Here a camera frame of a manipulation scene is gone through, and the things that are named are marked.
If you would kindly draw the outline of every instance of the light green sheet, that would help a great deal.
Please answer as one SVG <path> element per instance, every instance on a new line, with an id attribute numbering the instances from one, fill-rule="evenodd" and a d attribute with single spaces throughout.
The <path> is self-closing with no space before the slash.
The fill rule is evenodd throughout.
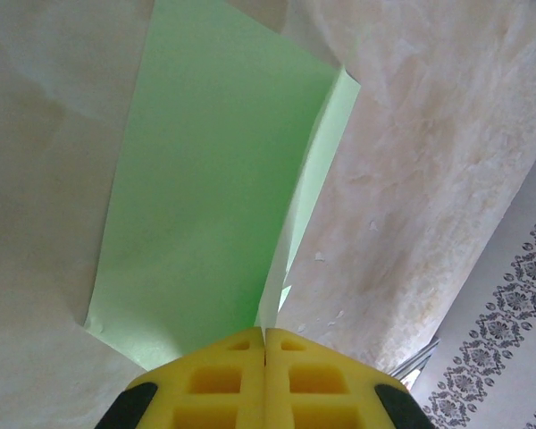
<path id="1" fill-rule="evenodd" d="M 222 2 L 155 2 L 92 334 L 150 369 L 254 323 L 335 74 Z"/>
<path id="2" fill-rule="evenodd" d="M 338 150 L 339 141 L 348 125 L 349 115 L 359 89 L 359 84 L 345 70 L 340 70 L 314 125 L 306 159 L 282 227 L 258 308 L 256 325 L 261 326 L 263 332 L 266 328 L 276 325 L 278 312 L 288 297 L 289 289 L 283 290 L 282 287 L 286 286 L 284 283 L 286 276 L 312 217 L 331 161 Z"/>

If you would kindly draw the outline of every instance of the folded paper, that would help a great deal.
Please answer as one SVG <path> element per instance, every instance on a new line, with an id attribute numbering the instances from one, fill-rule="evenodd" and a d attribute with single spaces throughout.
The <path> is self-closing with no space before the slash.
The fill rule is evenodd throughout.
<path id="1" fill-rule="evenodd" d="M 296 217 L 290 201 L 312 177 L 302 167 L 312 164 L 314 125 L 325 123 L 340 79 L 351 79 L 339 74 L 223 2 L 155 2 L 86 322 L 92 334 L 150 369 L 254 324 L 264 285 L 281 293 L 266 282 L 269 271 L 281 275 L 272 259 L 288 266 L 305 229 L 296 219 L 313 209 L 295 207 Z M 282 241 L 290 218 L 291 241 Z"/>

